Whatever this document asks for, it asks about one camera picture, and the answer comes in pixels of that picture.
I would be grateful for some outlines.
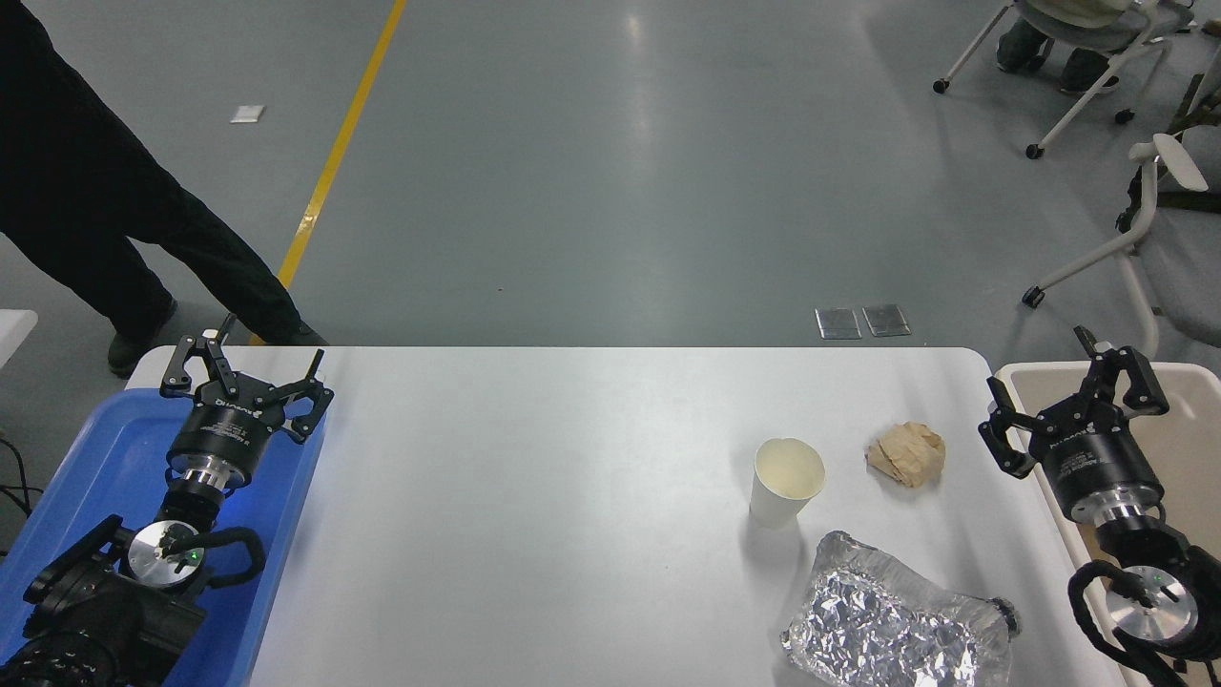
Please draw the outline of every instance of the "chair wheel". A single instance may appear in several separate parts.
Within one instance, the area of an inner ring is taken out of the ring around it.
[[[1042,288],[1039,288],[1038,286],[1032,286],[1026,289],[1026,293],[1022,294],[1022,304],[1027,305],[1033,310],[1034,308],[1039,306],[1039,303],[1043,301],[1044,295],[1046,295],[1046,293]]]

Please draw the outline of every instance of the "person's leg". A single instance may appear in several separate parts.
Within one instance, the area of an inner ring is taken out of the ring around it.
[[[5,206],[0,228],[38,268],[110,318],[120,334],[151,338],[167,318],[170,292],[131,240],[79,221],[50,209]]]
[[[1013,72],[1024,67],[1035,55],[1048,37],[1031,26],[1026,20],[1013,22],[1013,28],[1000,37],[996,46],[996,66],[1002,71]]]
[[[199,198],[158,167],[139,193],[127,234],[155,243],[186,264],[217,300],[269,343],[309,332],[292,297],[266,262]]]
[[[10,139],[15,143],[12,155],[0,160],[0,182],[9,182],[2,188],[53,198],[49,201],[63,207],[87,209],[90,221],[82,228],[101,232],[92,237],[98,243],[121,242],[129,250],[127,257],[139,254],[125,234],[162,245],[269,342],[321,343],[254,250],[153,159],[60,57],[38,20],[16,2],[0,1],[0,11],[5,21],[0,27],[0,84],[6,87],[5,98],[0,98],[0,128],[22,132]],[[103,254],[109,261],[117,253],[112,248]],[[129,259],[114,264],[132,268]],[[137,277],[151,276],[143,260],[140,270]],[[121,334],[129,322],[148,316],[139,300],[109,298],[106,284],[94,276],[82,272],[73,289],[90,304],[105,303],[115,310],[104,314],[116,321]],[[160,282],[158,288],[159,293],[165,290]],[[125,306],[131,311],[117,311]]]
[[[1060,72],[1060,89],[1065,93],[1084,93],[1106,71],[1107,57],[1093,50],[1078,48],[1068,55],[1065,68]]]

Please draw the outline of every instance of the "yellow floor line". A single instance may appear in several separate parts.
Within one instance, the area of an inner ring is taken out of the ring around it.
[[[284,255],[284,261],[280,264],[280,271],[276,276],[284,284],[284,288],[292,286],[293,278],[297,276],[297,267],[300,266],[302,255],[305,254],[305,246],[309,245],[310,236],[314,234],[314,225],[317,222],[317,216],[322,214],[326,195],[331,192],[331,183],[335,182],[335,174],[339,171],[343,155],[348,151],[352,133],[357,129],[357,122],[360,121],[360,112],[365,109],[365,100],[369,99],[369,92],[377,78],[377,70],[381,68],[382,59],[386,56],[389,40],[394,35],[394,29],[398,27],[398,20],[403,15],[405,5],[407,0],[394,0],[394,6],[389,11],[389,16],[386,17],[386,26],[382,27],[382,33],[377,38],[374,54],[369,57],[369,63],[365,66],[365,73],[360,77],[360,85],[357,87],[357,94],[352,98],[352,104],[348,105],[348,113],[343,117],[339,133],[335,137],[335,144],[331,145],[331,154],[327,155],[326,165],[322,166],[322,173],[317,177],[317,184],[314,185],[314,194],[310,196],[309,204],[305,205],[305,214],[302,216],[300,223],[297,225],[297,233],[293,234],[293,242],[288,245],[288,254]],[[252,345],[258,345],[260,340],[258,340],[258,337],[253,337],[250,343]]]

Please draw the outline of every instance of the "paper cup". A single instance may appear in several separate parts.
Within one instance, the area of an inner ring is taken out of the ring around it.
[[[784,527],[825,482],[818,451],[799,439],[768,439],[755,454],[751,515],[764,527]]]

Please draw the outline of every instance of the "aluminum foil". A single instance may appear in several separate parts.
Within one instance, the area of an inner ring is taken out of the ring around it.
[[[832,532],[780,644],[794,665],[835,687],[1002,687],[1018,632],[1009,602],[946,592]]]

